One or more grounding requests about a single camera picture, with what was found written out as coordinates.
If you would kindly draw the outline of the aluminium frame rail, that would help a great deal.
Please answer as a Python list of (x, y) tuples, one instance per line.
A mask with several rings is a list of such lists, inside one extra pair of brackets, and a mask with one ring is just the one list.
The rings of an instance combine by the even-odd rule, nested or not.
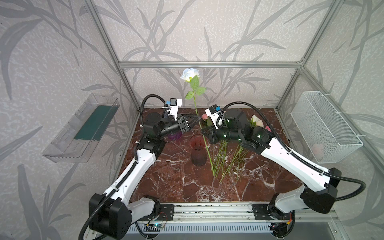
[(282, 68), (298, 69), (300, 62), (129, 62), (119, 63), (121, 69), (133, 68)]

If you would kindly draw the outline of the clear plastic wall tray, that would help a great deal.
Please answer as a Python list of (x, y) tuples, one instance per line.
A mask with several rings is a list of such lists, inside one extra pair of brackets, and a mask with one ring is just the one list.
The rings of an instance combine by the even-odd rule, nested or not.
[(120, 107), (119, 99), (90, 94), (42, 155), (54, 163), (86, 163)]

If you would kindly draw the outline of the flower bunch on table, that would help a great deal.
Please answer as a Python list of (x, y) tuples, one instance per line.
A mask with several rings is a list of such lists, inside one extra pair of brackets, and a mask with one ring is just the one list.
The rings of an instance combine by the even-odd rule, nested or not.
[(213, 177), (222, 182), (226, 176), (235, 175), (235, 179), (238, 180), (243, 173), (245, 158), (249, 151), (241, 146), (231, 149), (228, 140), (210, 143), (209, 137), (205, 135), (203, 135), (203, 142)]

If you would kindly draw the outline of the blue purple glass vase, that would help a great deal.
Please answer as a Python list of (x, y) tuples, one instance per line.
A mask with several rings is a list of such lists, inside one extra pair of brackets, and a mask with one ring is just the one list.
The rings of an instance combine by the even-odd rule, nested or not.
[(182, 136), (183, 136), (183, 133), (182, 133), (182, 132), (177, 132), (177, 133), (168, 135), (168, 136), (167, 136), (167, 141), (168, 141), (168, 142), (174, 142), (174, 141), (180, 139)]

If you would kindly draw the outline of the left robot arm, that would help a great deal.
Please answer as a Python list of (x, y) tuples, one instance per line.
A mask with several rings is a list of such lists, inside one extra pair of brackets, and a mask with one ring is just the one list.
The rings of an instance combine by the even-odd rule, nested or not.
[(138, 201), (130, 199), (147, 170), (161, 155), (166, 137), (176, 133), (187, 133), (201, 120), (193, 114), (179, 114), (180, 99), (165, 101), (162, 97), (150, 94), (142, 101), (141, 109), (149, 98), (163, 102), (163, 113), (152, 113), (143, 117), (139, 112), (142, 135), (134, 148), (134, 157), (123, 173), (103, 194), (94, 194), (89, 201), (89, 218), (81, 228), (79, 239), (84, 239), (87, 229), (101, 234), (98, 238), (122, 239), (130, 226), (145, 216), (159, 215), (160, 203), (153, 197), (143, 197)]

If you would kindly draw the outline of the red smoky glass vase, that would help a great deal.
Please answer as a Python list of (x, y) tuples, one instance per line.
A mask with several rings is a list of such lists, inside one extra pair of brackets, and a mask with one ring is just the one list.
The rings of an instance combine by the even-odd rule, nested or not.
[(203, 166), (207, 162), (207, 151), (202, 135), (194, 135), (190, 138), (191, 162), (195, 166)]

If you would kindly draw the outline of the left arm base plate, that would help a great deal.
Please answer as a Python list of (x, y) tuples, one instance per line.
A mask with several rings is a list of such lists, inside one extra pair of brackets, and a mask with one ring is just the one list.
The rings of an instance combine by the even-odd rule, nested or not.
[(157, 204), (150, 218), (155, 218), (160, 221), (172, 221), (175, 213), (175, 205), (173, 204)]

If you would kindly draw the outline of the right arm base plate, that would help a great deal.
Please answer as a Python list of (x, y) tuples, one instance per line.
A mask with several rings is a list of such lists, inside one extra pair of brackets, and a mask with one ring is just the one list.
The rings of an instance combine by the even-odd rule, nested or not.
[(264, 221), (288, 221), (291, 219), (291, 214), (283, 213), (274, 205), (269, 204), (252, 204), (252, 212), (255, 220)]

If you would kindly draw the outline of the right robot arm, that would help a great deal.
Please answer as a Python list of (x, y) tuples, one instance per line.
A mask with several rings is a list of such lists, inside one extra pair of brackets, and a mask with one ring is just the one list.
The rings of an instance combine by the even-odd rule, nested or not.
[(205, 110), (212, 124), (202, 132), (210, 143), (236, 142), (277, 163), (303, 183), (295, 190), (273, 196), (267, 208), (273, 218), (301, 209), (327, 214), (335, 202), (351, 199), (365, 190), (365, 182), (342, 177), (338, 169), (323, 168), (288, 147), (259, 109), (251, 106), (258, 115), (248, 119), (243, 111), (231, 106), (221, 109), (213, 105)]

